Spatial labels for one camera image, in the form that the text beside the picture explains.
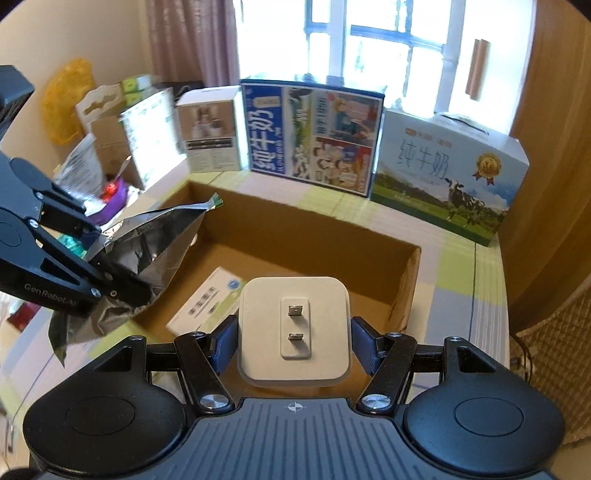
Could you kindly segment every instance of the grass field image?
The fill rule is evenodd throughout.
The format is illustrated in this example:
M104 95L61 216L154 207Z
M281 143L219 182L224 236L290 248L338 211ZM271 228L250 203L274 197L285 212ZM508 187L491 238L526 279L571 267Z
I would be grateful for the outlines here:
M376 173L371 198L487 245L503 221L505 212L488 208L479 200L463 192L461 194L461 198L468 200L452 202L452 194L449 199L441 200L402 179Z

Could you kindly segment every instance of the gold medal emblem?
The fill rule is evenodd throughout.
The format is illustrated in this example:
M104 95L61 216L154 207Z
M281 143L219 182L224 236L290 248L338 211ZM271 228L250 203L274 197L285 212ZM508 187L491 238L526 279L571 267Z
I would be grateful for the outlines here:
M487 185L494 185L495 177L499 173L501 173L501 159L494 153L484 153L478 157L476 173L472 176L477 180L483 177Z

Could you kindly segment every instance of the blue milk box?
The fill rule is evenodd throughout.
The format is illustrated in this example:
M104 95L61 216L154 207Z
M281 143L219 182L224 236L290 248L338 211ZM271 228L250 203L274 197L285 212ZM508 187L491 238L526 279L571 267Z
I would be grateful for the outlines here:
M241 80L250 169L367 197L384 94Z
M488 245L529 162L521 144L450 114L385 110L371 199Z

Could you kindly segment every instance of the cow image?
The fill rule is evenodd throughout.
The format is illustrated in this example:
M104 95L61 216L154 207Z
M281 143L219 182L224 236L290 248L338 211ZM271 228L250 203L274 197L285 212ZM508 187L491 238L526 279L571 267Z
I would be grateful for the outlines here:
M470 205L466 207L468 210L468 218L466 219L466 225L474 225L480 218L480 214L484 210L485 204L482 200L471 197L472 201Z
M449 192L447 194L447 210L449 213L447 215L447 219L453 219L460 207L464 207L466 211L469 212L470 217L470 212L473 209L474 202L472 195L461 191L460 189L463 188L464 185L459 183L457 180L445 179L445 181L449 185Z

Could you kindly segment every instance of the purple item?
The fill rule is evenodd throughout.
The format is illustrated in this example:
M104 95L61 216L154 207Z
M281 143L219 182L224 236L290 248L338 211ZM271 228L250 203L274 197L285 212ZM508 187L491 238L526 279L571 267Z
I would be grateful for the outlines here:
M107 201L105 208L103 208L100 212L89 215L88 217L89 220L95 225L100 226L110 222L112 218L121 210L123 210L127 204L128 185L121 178L117 179L115 184L117 185L117 191Z

